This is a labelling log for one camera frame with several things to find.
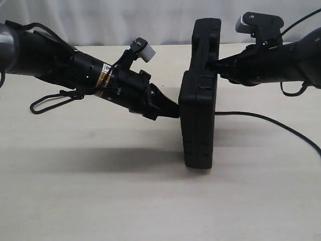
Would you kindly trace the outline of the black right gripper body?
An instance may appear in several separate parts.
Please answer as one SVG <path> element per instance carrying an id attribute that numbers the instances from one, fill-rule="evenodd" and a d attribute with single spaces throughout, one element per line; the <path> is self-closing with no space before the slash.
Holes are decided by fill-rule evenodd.
<path id="1" fill-rule="evenodd" d="M 255 53 L 248 48 L 226 58 L 225 78 L 235 84 L 255 86 L 264 83 L 301 81 L 293 56 L 296 43 L 287 43 Z"/>

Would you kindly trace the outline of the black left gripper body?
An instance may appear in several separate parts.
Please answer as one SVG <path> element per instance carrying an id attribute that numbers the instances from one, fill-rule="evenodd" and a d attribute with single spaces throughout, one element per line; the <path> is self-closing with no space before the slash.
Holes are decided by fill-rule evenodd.
<path id="1" fill-rule="evenodd" d="M 119 70 L 110 82 L 110 101 L 128 109 L 130 113 L 156 120 L 160 111 L 156 103 L 159 89 L 149 80 L 150 75 L 145 71 Z"/>

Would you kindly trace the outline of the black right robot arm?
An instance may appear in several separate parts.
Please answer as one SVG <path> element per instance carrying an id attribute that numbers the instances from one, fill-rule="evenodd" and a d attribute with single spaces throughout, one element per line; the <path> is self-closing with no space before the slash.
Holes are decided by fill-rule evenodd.
<path id="1" fill-rule="evenodd" d="M 288 44 L 247 46 L 236 55 L 208 61 L 208 66 L 231 83 L 244 86 L 300 81 L 320 88 L 320 29 Z"/>

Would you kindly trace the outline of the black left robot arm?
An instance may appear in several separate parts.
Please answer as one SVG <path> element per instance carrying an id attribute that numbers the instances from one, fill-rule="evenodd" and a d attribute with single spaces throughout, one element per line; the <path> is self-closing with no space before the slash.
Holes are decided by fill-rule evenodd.
<path id="1" fill-rule="evenodd" d="M 113 64 L 78 50 L 40 23 L 1 24 L 1 80 L 7 74 L 32 76 L 62 86 L 55 97 L 67 103 L 94 95 L 145 118 L 179 118 L 179 106 L 150 82 L 151 76 L 131 65 L 150 61 L 155 50 L 136 38 Z"/>

